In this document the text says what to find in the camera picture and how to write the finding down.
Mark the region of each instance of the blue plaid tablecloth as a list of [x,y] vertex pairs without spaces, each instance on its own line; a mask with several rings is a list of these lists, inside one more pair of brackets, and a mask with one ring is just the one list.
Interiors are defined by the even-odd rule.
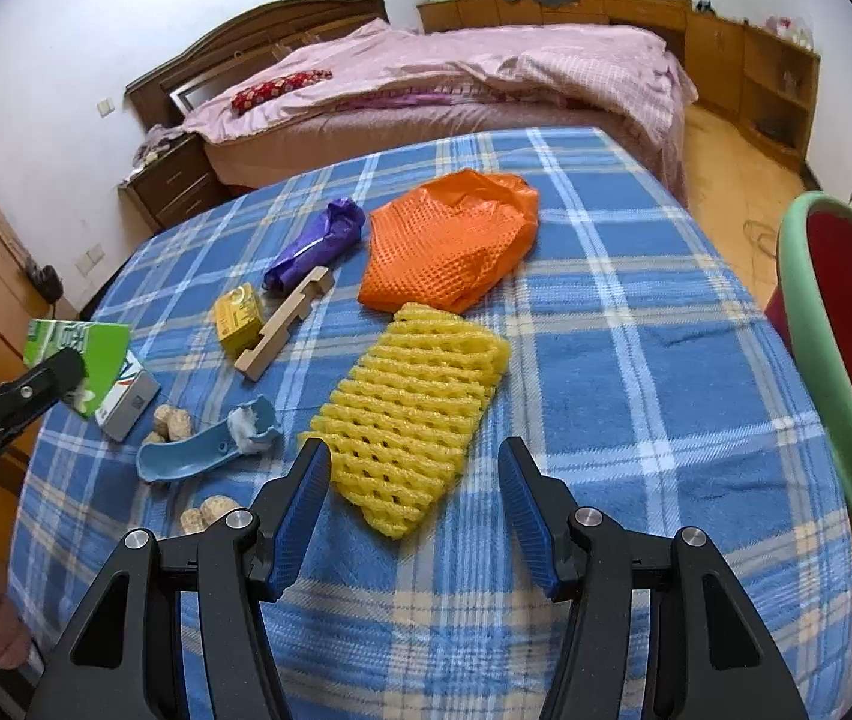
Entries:
[[[53,409],[10,559],[11,594],[41,645],[56,642],[127,530],[178,535],[183,509],[216,493],[248,504],[285,473],[296,433],[389,320],[356,301],[364,241],[252,385],[223,357],[215,299],[259,283],[330,199],[352,196],[370,210],[464,167],[515,172],[539,191],[535,247],[466,314],[509,340],[509,373],[466,475],[410,538],[379,536],[330,490],[298,581],[263,608],[293,716],[538,717],[568,605],[530,583],[504,521],[496,452],[512,435],[578,502],[626,528],[704,528],[811,717],[835,716],[852,659],[852,545],[823,426],[778,336],[696,223],[595,129],[481,133],[372,154],[254,191],[142,245],[96,318],[132,326],[132,348],[162,385],[157,403],[189,410],[200,427],[266,394],[285,454],[151,488],[134,467],[149,418],[117,445]],[[639,714],[648,608],[635,594],[624,717]],[[193,597],[183,623],[191,706],[208,716]]]

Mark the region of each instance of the red patterned pillow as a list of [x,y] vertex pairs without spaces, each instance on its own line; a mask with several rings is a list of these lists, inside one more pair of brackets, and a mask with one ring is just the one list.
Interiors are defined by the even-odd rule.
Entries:
[[281,95],[312,86],[319,81],[327,81],[333,77],[329,70],[309,70],[306,73],[293,73],[291,76],[279,76],[278,79],[263,81],[255,86],[237,93],[232,101],[233,113],[242,116],[256,105],[262,105],[267,100],[275,100]]

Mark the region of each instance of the green plastic rim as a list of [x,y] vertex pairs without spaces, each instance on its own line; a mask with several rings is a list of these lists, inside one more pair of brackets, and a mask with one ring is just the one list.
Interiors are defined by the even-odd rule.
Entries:
[[823,420],[852,511],[852,381],[826,314],[810,254],[807,220],[819,213],[852,224],[850,206],[820,191],[794,200],[779,230],[779,285],[794,360]]

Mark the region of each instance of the purple plastic wrapper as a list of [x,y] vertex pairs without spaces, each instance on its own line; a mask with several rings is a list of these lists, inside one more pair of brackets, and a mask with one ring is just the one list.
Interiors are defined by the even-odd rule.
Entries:
[[364,223],[365,214],[351,197],[333,200],[276,257],[263,277],[263,288],[273,295],[288,295],[309,271],[356,245]]

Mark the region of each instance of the yellow foam net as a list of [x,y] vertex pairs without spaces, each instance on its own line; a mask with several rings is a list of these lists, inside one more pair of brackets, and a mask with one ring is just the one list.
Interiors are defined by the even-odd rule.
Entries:
[[463,473],[466,450],[509,362],[509,343],[407,303],[300,434],[324,440],[332,481],[365,521],[403,538]]

